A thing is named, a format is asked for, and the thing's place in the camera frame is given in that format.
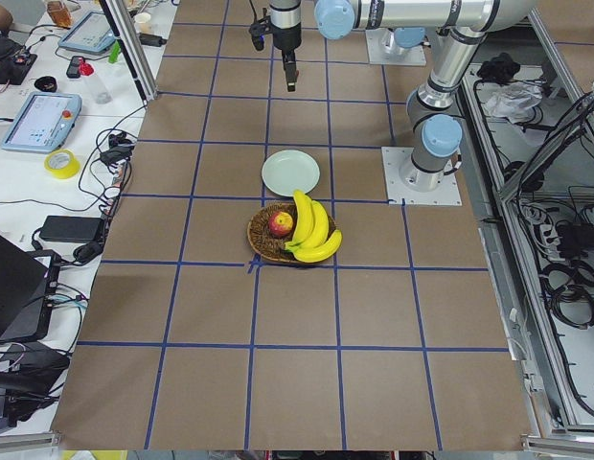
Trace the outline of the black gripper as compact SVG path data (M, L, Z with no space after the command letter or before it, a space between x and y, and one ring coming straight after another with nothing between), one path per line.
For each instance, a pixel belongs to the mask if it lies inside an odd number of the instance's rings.
M299 0L270 0L269 16L274 46L282 51L286 89L288 92L295 92L298 69L294 50L302 42L301 2Z

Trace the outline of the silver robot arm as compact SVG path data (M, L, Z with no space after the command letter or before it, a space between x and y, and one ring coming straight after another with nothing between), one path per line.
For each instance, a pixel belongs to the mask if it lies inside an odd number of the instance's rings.
M399 168L405 186L424 193L438 187L463 137L460 123L446 112L468 65L487 34L516 24L535 5L533 1L499 0L316 2L316 26L330 40L354 30L425 27L448 31L427 81L407 103L416 146Z

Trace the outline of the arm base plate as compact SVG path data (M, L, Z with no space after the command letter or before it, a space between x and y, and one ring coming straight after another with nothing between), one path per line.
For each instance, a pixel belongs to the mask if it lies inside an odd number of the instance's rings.
M412 163L412 148L381 149L387 201L393 205L461 206L453 164L441 172L422 172Z
M366 32L369 63L424 67L424 40L422 27L369 30Z

